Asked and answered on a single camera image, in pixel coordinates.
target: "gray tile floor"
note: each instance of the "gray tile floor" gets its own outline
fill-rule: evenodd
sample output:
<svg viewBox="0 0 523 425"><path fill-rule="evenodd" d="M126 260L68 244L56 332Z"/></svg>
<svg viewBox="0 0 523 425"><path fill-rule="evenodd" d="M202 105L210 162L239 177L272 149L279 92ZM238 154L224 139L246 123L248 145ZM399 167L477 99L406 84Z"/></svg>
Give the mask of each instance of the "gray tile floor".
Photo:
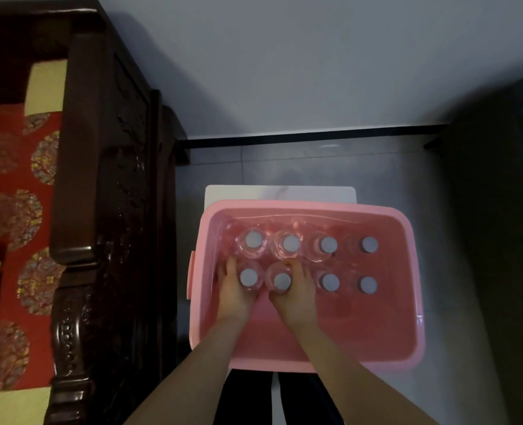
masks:
<svg viewBox="0 0 523 425"><path fill-rule="evenodd" d="M506 424L441 164L422 149L430 139L375 137L193 149L192 164L176 172L180 336L188 333L188 260L207 185L353 186L358 203L394 207L407 215L419 255L425 357L412 371L380 377L441 424ZM285 423L279 406L274 406L274 423Z"/></svg>

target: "right hand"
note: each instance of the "right hand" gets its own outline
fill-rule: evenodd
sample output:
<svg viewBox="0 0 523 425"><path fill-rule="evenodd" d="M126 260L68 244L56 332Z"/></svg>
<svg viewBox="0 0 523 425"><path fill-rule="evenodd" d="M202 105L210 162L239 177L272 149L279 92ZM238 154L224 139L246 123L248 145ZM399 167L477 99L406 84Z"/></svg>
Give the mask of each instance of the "right hand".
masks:
<svg viewBox="0 0 523 425"><path fill-rule="evenodd" d="M285 293L269 293L269 300L285 326L296 334L302 328L316 326L315 283L298 259L285 259L283 263L293 270L291 286Z"/></svg>

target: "leg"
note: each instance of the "leg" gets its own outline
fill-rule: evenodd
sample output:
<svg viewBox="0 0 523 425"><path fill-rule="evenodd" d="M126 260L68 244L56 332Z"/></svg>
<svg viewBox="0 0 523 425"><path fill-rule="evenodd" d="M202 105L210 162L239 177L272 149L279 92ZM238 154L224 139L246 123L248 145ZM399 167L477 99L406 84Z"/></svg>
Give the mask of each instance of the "leg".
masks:
<svg viewBox="0 0 523 425"><path fill-rule="evenodd" d="M279 373L281 403L288 424L344 425L344 421L316 374Z"/></svg>
<svg viewBox="0 0 523 425"><path fill-rule="evenodd" d="M215 425L271 425L271 378L269 371L230 371L218 401ZM236 417L244 412L248 418Z"/></svg>

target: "gray bottle cap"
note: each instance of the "gray bottle cap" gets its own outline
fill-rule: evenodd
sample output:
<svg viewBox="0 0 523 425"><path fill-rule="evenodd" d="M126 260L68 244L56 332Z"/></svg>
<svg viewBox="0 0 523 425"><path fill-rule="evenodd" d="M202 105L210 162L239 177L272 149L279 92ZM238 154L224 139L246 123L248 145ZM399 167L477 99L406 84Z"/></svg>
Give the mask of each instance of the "gray bottle cap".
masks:
<svg viewBox="0 0 523 425"><path fill-rule="evenodd" d="M244 286L254 286L258 281L258 273L252 269L245 269L240 273L240 282Z"/></svg>
<svg viewBox="0 0 523 425"><path fill-rule="evenodd" d="M365 276L360 279L360 290L363 293L374 293L378 290L378 282L373 277Z"/></svg>
<svg viewBox="0 0 523 425"><path fill-rule="evenodd" d="M283 239L283 248L287 252L296 252L299 249L299 237L288 235Z"/></svg>
<svg viewBox="0 0 523 425"><path fill-rule="evenodd" d="M328 292L334 292L340 286L340 281L336 275L329 273L325 274L322 279L323 288Z"/></svg>
<svg viewBox="0 0 523 425"><path fill-rule="evenodd" d="M321 240L321 250L325 253L334 253L337 247L338 243L332 237L325 237Z"/></svg>
<svg viewBox="0 0 523 425"><path fill-rule="evenodd" d="M373 253L378 250L378 241L374 237L365 237L362 240L362 249L366 253Z"/></svg>
<svg viewBox="0 0 523 425"><path fill-rule="evenodd" d="M262 235L258 231L250 231L246 235L246 246L252 249L258 249L262 245Z"/></svg>
<svg viewBox="0 0 523 425"><path fill-rule="evenodd" d="M291 286L291 277L287 273L279 273L273 279L273 285L281 291L286 291Z"/></svg>

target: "red patterned cloth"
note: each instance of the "red patterned cloth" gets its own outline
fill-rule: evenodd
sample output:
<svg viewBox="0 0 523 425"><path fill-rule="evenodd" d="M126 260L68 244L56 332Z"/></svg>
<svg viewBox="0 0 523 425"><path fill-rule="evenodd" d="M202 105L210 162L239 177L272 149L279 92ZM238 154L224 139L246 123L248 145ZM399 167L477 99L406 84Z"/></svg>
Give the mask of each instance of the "red patterned cloth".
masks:
<svg viewBox="0 0 523 425"><path fill-rule="evenodd" d="M60 113L0 106L0 390L48 386L50 314L64 270L48 254Z"/></svg>

